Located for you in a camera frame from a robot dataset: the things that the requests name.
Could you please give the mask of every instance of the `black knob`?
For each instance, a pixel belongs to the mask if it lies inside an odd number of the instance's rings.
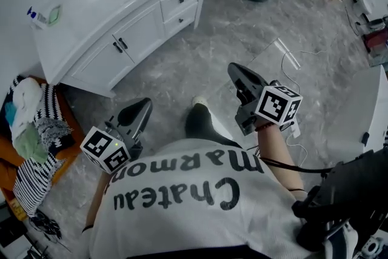
[[[116,42],[114,42],[113,45],[116,47],[118,52],[122,53],[122,50],[120,49],[120,47],[117,45]]]
[[[124,49],[128,49],[128,46],[125,44],[124,40],[122,40],[122,38],[119,39],[121,45],[124,47]]]

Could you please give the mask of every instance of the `gray tile floor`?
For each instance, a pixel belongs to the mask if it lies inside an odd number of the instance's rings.
[[[330,164],[326,152],[326,130],[346,97],[355,72],[368,67],[367,53],[347,19],[351,1],[344,0],[205,0],[197,30],[191,27],[167,41],[115,88],[117,97],[69,88],[65,95],[85,132],[97,125],[123,103],[137,96],[151,97],[152,117],[142,137],[144,155],[184,138],[184,120],[195,95],[208,99],[211,110],[228,128],[235,141],[248,148],[254,135],[243,137],[234,121],[239,106],[227,65],[238,62],[258,72],[266,80],[278,79],[295,90],[298,87],[281,73],[281,60],[287,49],[319,52],[294,53],[300,64],[288,57],[284,70],[301,86],[304,101],[298,113],[302,135],[289,139],[308,150],[304,167]],[[296,163],[304,158],[300,147],[290,147]],[[85,222],[99,178],[99,170],[80,155],[44,201],[42,210],[57,220],[63,243],[74,249]],[[307,188],[319,182],[304,175]],[[40,234],[32,232],[42,243]],[[50,244],[54,258],[69,258],[62,246]]]

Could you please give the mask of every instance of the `person's leg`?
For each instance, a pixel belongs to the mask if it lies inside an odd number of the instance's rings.
[[[186,137],[211,140],[216,143],[241,148],[232,140],[223,137],[213,128],[212,116],[205,105],[195,104],[186,119]]]

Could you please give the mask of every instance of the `white cube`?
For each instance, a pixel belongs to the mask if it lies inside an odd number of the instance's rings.
[[[279,126],[291,122],[303,97],[285,86],[267,86],[260,96],[255,113]]]
[[[81,144],[85,155],[105,172],[112,174],[129,162],[125,144],[93,126]]]

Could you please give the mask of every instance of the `blue cloth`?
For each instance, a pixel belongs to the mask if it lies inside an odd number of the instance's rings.
[[[5,118],[10,126],[13,124],[13,120],[16,115],[16,107],[13,102],[9,102],[5,104]]]

